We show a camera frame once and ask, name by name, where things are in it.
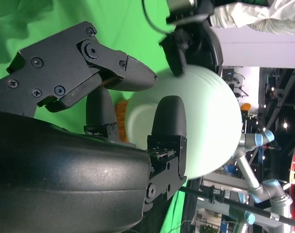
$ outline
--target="orange object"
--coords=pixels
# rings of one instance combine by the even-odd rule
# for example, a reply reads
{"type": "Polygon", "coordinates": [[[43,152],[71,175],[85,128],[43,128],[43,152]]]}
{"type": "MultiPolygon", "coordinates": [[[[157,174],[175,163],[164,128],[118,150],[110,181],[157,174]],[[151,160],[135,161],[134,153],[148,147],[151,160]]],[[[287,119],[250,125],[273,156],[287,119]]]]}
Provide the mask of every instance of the orange object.
{"type": "Polygon", "coordinates": [[[240,110],[249,111],[250,109],[251,109],[251,104],[249,103],[244,103],[243,105],[240,106],[240,110]]]}
{"type": "Polygon", "coordinates": [[[119,102],[115,105],[116,121],[119,126],[119,138],[122,142],[128,142],[125,130],[125,113],[128,105],[128,100],[119,102]]]}

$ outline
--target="green backdrop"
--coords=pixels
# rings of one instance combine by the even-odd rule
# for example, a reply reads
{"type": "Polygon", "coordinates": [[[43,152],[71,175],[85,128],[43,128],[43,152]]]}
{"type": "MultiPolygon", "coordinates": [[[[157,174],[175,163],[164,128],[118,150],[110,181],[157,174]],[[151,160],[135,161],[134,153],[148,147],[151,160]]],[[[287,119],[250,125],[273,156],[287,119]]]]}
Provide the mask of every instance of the green backdrop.
{"type": "MultiPolygon", "coordinates": [[[[166,31],[172,30],[165,24],[169,13],[166,0],[146,2],[152,21],[166,31]]],[[[146,22],[140,0],[0,0],[0,78],[7,75],[5,69],[18,50],[82,21],[94,24],[96,37],[103,45],[126,52],[155,72],[168,67],[158,45],[163,35],[146,22]]],[[[110,93],[115,103],[131,96],[125,92],[110,93]]],[[[71,109],[54,114],[38,108],[35,117],[83,133],[85,102],[83,99],[71,109]]],[[[180,225],[183,200],[183,193],[174,196],[162,233],[180,225]]]]}

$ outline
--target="white round object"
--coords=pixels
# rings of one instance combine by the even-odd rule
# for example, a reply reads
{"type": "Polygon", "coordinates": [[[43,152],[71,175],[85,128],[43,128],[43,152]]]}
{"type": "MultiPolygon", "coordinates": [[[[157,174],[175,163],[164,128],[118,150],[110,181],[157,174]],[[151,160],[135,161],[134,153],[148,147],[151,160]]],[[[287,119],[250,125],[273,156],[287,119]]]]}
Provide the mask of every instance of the white round object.
{"type": "Polygon", "coordinates": [[[146,150],[157,104],[165,96],[179,96],[187,123],[185,175],[194,179],[221,167],[234,154],[241,136],[242,117],[232,90],[218,75],[199,66],[188,66],[181,77],[168,69],[158,78],[153,88],[134,93],[129,101],[128,140],[146,150]]]}

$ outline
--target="person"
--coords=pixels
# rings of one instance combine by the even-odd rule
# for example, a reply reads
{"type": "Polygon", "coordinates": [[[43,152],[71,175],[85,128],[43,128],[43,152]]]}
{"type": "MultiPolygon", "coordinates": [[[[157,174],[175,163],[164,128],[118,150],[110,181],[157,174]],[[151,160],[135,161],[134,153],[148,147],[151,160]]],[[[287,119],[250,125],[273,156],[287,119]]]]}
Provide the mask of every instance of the person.
{"type": "Polygon", "coordinates": [[[241,2],[228,4],[217,7],[209,21],[217,28],[248,25],[265,33],[295,34],[295,0],[274,0],[270,7],[241,2]]]}

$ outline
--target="black curved cover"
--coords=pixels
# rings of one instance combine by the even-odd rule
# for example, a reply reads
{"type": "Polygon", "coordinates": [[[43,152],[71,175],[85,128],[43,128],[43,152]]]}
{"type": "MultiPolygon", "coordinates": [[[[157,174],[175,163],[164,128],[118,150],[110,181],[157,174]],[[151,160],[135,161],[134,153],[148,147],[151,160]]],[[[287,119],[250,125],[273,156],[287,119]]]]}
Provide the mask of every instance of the black curved cover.
{"type": "Polygon", "coordinates": [[[129,229],[149,172],[142,150],[0,112],[0,233],[129,229]]]}
{"type": "Polygon", "coordinates": [[[105,87],[117,91],[144,91],[153,87],[157,82],[157,75],[137,59],[127,56],[125,77],[105,87]]]}

